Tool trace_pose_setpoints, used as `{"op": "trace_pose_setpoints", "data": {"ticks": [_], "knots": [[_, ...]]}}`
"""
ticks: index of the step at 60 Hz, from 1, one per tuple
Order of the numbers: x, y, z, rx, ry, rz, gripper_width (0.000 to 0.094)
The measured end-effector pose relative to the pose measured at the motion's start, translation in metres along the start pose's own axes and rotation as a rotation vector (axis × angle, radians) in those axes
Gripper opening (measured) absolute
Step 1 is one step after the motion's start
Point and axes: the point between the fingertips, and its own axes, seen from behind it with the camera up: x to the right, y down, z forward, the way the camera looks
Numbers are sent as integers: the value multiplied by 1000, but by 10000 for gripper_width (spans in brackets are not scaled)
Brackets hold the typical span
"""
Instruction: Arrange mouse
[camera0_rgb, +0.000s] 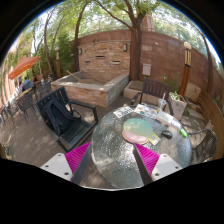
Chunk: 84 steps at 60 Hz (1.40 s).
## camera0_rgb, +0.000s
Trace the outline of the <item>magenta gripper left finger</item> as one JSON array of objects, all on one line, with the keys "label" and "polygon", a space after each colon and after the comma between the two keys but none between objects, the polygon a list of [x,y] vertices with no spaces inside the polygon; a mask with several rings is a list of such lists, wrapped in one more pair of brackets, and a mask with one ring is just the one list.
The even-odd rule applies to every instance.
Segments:
[{"label": "magenta gripper left finger", "polygon": [[42,165],[41,169],[79,185],[91,158],[91,153],[91,143],[88,142],[66,154],[57,153]]}]

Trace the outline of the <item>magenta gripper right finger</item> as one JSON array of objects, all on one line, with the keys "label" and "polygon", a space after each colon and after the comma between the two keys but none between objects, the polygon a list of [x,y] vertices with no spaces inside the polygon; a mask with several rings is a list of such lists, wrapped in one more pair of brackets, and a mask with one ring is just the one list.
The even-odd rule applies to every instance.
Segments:
[{"label": "magenta gripper right finger", "polygon": [[144,185],[182,169],[169,155],[159,155],[137,143],[134,144],[133,154]]}]

